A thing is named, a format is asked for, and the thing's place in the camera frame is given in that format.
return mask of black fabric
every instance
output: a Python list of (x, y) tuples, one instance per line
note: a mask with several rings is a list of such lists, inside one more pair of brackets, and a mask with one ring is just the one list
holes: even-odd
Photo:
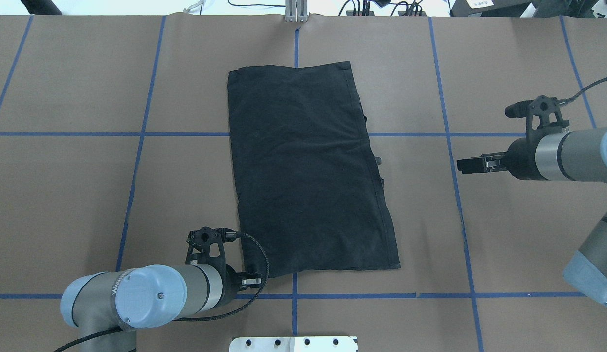
[[(270, 276), (399, 268), (350, 63), (244, 67), (227, 89), (240, 226)], [(247, 270), (262, 270), (244, 240)]]

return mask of white label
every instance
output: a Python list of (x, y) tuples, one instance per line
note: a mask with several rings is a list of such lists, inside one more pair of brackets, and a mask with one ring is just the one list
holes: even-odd
[(482, 7), (494, 6), (493, 0), (466, 0), (471, 9), (480, 9)]

